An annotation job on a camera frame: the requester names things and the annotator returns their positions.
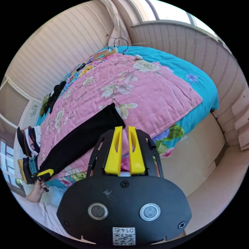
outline stack of clothes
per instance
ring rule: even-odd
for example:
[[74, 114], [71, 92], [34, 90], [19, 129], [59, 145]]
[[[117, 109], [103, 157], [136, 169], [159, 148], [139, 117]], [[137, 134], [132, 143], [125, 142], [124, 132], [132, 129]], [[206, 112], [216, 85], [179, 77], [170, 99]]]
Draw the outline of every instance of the stack of clothes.
[[24, 155], [28, 157], [37, 156], [41, 145], [41, 127], [39, 125], [33, 128], [29, 126], [23, 130], [18, 127], [17, 139]]
[[17, 160], [18, 166], [22, 175], [22, 180], [26, 184], [34, 184], [35, 179], [32, 178], [32, 175], [38, 172], [37, 167], [37, 157], [33, 158], [23, 158]]
[[17, 139], [24, 155], [27, 156], [17, 161], [22, 180], [26, 184], [34, 184], [34, 179], [31, 176], [38, 172], [37, 155], [40, 152], [41, 127], [35, 126], [32, 128], [29, 126], [22, 130], [18, 127]]

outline light blue cloth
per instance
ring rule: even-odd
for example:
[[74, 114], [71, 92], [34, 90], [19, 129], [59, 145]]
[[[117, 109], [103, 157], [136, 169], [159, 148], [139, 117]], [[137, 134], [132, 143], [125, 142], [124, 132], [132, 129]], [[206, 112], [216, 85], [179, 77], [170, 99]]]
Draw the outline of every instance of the light blue cloth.
[[49, 203], [58, 207], [60, 205], [60, 201], [66, 192], [68, 187], [56, 187], [56, 186], [50, 186], [49, 187]]

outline label sticker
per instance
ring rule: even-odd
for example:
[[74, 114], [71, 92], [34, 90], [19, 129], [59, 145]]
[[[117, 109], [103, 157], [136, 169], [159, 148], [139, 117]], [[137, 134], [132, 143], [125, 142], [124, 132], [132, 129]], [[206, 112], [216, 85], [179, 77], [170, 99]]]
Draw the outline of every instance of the label sticker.
[[134, 227], [113, 227], [114, 246], [134, 246], [136, 245], [136, 231]]

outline white cloth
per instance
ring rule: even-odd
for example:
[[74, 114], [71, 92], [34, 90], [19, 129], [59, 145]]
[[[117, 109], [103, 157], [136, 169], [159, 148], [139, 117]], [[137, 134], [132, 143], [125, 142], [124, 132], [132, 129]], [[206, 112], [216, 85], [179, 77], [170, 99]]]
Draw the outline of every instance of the white cloth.
[[55, 206], [46, 203], [33, 203], [14, 192], [12, 194], [31, 218], [60, 235], [71, 237], [59, 222]]
[[34, 127], [34, 132], [36, 134], [36, 143], [38, 144], [38, 146], [41, 146], [41, 136], [42, 136], [42, 130], [41, 127], [39, 125]]
[[29, 144], [29, 130], [26, 129], [24, 131], [24, 134], [25, 134], [25, 137], [26, 137], [26, 140], [27, 140], [28, 147], [29, 147], [29, 149], [31, 151], [31, 157], [37, 156], [38, 153], [35, 150], [32, 150], [31, 147], [30, 147], [30, 144]]

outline wire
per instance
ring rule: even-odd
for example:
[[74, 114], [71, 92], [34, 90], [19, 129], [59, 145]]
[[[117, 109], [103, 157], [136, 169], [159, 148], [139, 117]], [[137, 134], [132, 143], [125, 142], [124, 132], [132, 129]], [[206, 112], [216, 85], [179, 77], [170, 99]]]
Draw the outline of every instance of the wire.
[[99, 21], [99, 19], [97, 18], [97, 16], [93, 13], [93, 11], [92, 11], [88, 6], [86, 6], [86, 7], [87, 7], [87, 8], [92, 12], [92, 14], [96, 17], [97, 21], [99, 22], [99, 24], [102, 26], [103, 30], [105, 31], [106, 36], [109, 36], [109, 34], [106, 32], [104, 26], [101, 24], [101, 22]]
[[123, 39], [123, 40], [125, 40], [126, 42], [127, 42], [127, 48], [126, 48], [126, 50], [125, 51], [123, 51], [123, 55], [125, 54], [125, 52], [128, 50], [128, 48], [129, 48], [129, 43], [128, 43], [128, 41], [126, 40], [126, 39], [124, 39], [123, 37], [118, 37], [118, 38], [115, 38], [114, 39], [114, 41], [113, 41], [113, 46], [115, 47], [115, 41], [117, 40], [117, 39]]

